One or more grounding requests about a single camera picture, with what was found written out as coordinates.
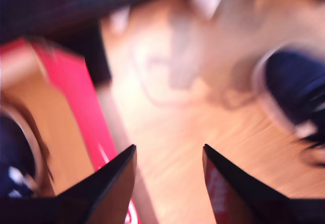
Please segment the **cardboard box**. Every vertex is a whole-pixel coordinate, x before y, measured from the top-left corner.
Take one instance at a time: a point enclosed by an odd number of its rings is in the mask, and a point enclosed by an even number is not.
[[[1,47],[0,62],[1,97],[32,115],[55,195],[117,155],[82,57],[20,39]],[[140,223],[132,201],[126,223]]]

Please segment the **white stripe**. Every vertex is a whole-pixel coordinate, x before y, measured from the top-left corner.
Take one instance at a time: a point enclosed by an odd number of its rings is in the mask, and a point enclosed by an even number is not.
[[[107,155],[105,154],[105,152],[100,144],[98,144],[98,149],[100,150],[100,153],[101,153],[105,163],[108,163],[110,160],[108,159]]]
[[[8,196],[10,197],[10,198],[21,198],[21,194],[20,194],[20,192],[18,192],[17,190],[12,190],[9,194],[8,194]]]
[[[319,106],[317,106],[317,108],[315,109],[315,111],[321,111],[323,109],[325,109],[325,102],[322,103],[322,104],[320,104]]]
[[[316,134],[317,131],[318,127],[312,122],[312,120],[307,120],[295,126],[295,136],[300,139]]]
[[[22,185],[24,183],[24,176],[17,168],[9,167],[8,176],[18,185]]]

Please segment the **wooden floor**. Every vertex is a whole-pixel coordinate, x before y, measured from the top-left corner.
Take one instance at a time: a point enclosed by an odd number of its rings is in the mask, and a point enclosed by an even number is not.
[[[103,21],[103,36],[114,78],[98,93],[119,151],[137,145],[143,223],[215,223],[204,144],[290,197],[325,197],[325,170],[302,162],[306,143],[265,117],[250,85],[283,42],[325,54],[325,2],[222,0],[205,22],[187,0],[155,0],[132,10],[121,37]]]

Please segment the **black shoe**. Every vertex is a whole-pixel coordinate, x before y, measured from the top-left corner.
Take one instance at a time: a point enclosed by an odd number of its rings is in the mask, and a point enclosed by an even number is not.
[[[42,179],[38,142],[23,116],[1,104],[0,197],[31,197]]]
[[[284,131],[315,142],[315,164],[325,165],[325,65],[294,49],[266,55],[253,73],[253,89]]]

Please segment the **navy sneaker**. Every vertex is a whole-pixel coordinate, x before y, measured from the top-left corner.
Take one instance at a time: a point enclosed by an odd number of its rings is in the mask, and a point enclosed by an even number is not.
[[[270,118],[297,138],[315,142],[306,151],[311,162],[325,166],[325,65],[283,48],[261,59],[252,82]]]
[[[42,179],[43,161],[38,142],[24,117],[1,104],[0,197],[28,198]]]

